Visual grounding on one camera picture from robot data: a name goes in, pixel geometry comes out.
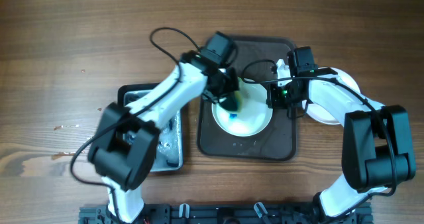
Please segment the green yellow sponge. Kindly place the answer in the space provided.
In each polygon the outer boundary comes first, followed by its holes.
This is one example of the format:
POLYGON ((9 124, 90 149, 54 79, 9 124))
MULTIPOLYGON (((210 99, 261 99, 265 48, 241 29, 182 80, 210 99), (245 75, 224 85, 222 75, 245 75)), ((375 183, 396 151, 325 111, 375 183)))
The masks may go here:
POLYGON ((224 98, 220 98, 219 106, 228 112, 239 112, 242 106, 242 95, 240 91, 230 92, 224 98))

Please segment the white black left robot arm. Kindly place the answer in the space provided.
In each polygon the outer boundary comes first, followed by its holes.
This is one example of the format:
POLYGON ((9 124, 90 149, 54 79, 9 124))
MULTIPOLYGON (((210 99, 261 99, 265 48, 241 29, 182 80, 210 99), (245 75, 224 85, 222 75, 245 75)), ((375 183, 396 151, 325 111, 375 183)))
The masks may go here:
POLYGON ((140 186, 153 166, 160 131, 183 106, 200 96, 214 103, 229 97, 228 109, 238 109, 238 78, 227 69, 231 55, 207 48, 186 52, 150 93, 126 106, 107 106, 87 159, 109 190, 108 209, 117 221, 133 223, 144 209, 140 186))

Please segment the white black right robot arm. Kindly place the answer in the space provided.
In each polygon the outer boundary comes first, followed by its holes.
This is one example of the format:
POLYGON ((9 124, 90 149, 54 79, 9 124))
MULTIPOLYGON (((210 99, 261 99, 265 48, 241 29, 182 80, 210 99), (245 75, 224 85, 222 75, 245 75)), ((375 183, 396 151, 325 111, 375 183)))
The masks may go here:
POLYGON ((385 106, 349 87, 332 68, 278 69, 271 107, 316 104, 343 126, 342 174, 315 196, 319 218, 344 219, 374 196, 389 197, 416 173, 407 111, 385 106))

